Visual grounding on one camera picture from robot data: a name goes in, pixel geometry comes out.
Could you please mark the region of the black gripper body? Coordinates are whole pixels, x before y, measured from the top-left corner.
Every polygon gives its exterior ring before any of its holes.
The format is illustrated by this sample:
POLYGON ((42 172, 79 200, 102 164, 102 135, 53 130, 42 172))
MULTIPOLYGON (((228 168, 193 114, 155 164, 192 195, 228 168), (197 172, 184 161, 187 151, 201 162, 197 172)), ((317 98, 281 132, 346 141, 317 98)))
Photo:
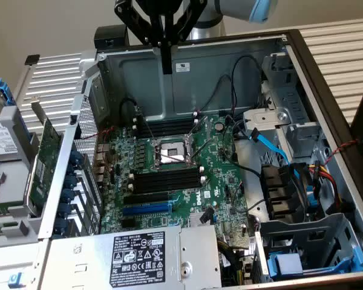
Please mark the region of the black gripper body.
POLYGON ((136 0, 146 15, 175 14, 181 6, 182 0, 136 0))

